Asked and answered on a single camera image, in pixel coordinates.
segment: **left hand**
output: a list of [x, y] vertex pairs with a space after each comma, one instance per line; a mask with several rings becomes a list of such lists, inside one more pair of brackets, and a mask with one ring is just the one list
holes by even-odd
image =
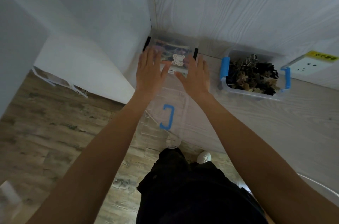
[[152, 100], [161, 89], [170, 69], [170, 63], [166, 63], [160, 73], [161, 52], [157, 53], [153, 63], [154, 53], [153, 48], [147, 47], [139, 58], [137, 70], [137, 88], [135, 92], [149, 100]]

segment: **person's right arm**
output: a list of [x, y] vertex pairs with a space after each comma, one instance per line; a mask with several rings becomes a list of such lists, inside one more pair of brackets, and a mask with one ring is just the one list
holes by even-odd
[[275, 223], [339, 223], [339, 208], [309, 187], [288, 163], [209, 93], [209, 70], [189, 59], [185, 91], [201, 107], [234, 167]]

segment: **electrical outlet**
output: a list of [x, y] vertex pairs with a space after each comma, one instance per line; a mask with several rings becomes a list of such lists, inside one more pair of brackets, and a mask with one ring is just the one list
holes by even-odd
[[319, 70], [332, 66], [333, 63], [318, 60], [316, 58], [302, 56], [290, 63], [291, 73], [299, 75], [310, 75]]

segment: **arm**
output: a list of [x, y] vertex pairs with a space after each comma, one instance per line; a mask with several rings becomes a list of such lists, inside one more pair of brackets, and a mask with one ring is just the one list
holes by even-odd
[[234, 167], [276, 223], [338, 223], [339, 209], [309, 187], [288, 163], [209, 93], [209, 71], [190, 59], [185, 79], [175, 73], [217, 133]]
[[125, 157], [137, 124], [156, 95], [169, 66], [160, 73], [160, 54], [140, 57], [131, 100], [87, 145], [28, 224], [93, 223]]

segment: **person's left arm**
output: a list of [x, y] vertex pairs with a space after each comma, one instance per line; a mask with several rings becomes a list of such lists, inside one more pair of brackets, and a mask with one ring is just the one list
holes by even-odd
[[169, 65], [160, 73], [160, 54], [141, 55], [137, 88], [131, 100], [87, 145], [28, 224], [93, 223], [126, 155], [138, 122], [161, 88]]

